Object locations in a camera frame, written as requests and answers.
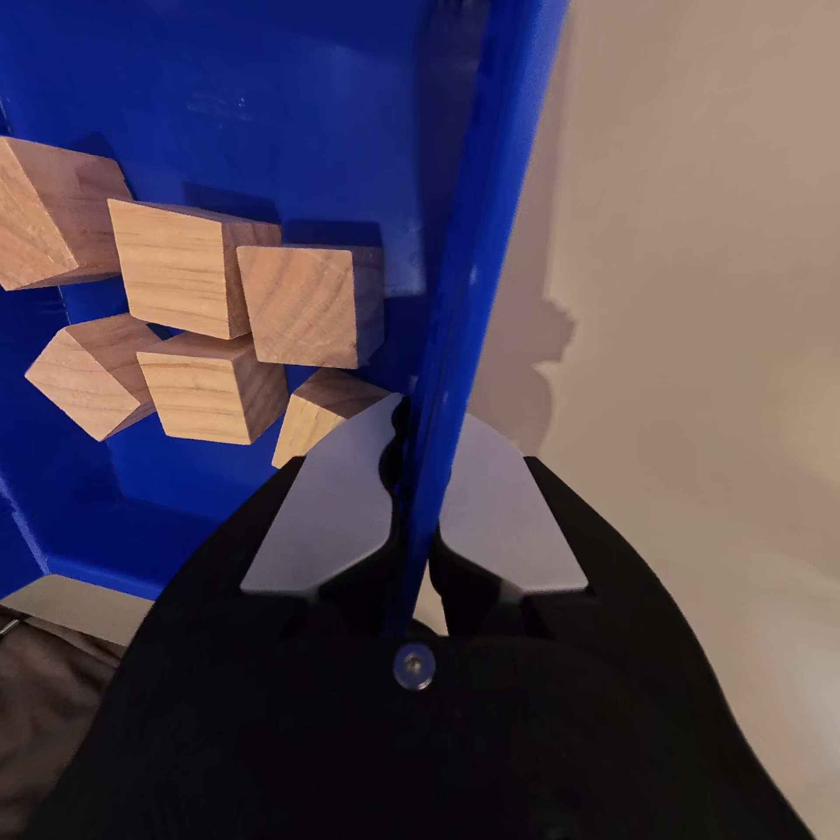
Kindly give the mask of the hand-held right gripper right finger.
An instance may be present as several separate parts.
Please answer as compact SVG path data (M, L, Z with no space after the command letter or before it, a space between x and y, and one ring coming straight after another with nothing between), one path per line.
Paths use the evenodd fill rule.
M487 423L463 422L429 576L446 606L517 604L589 584L522 452Z

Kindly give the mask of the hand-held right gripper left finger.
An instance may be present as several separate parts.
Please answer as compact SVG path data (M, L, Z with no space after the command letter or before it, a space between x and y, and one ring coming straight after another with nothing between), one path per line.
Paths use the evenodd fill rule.
M248 595L314 602L357 596L383 608L393 586L399 514L386 454L401 454L392 394L337 426L305 456L241 582Z

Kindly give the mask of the group of wooden cubes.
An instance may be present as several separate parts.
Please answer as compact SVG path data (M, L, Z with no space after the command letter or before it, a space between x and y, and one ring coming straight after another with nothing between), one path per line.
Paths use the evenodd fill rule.
M117 162L2 138L2 289L121 277L129 311L61 328L25 378L101 442L150 415L172 438L305 455L389 396L350 371L385 337L377 247L131 197Z

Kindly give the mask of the blue plastic bin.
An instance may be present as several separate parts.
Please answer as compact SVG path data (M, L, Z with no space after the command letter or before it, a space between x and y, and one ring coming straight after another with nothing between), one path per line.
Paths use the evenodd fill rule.
M2 140L118 162L143 201L384 248L385 345L411 395L405 592L434 534L568 2L2 2ZM206 536L273 473L168 442L96 442L26 382L117 278L2 290L2 612L126 644Z

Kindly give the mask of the person's dark trousers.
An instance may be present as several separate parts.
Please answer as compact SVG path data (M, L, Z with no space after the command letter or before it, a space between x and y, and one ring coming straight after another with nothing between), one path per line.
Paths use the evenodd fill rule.
M125 647L1 609L1 837L17 838L77 752Z

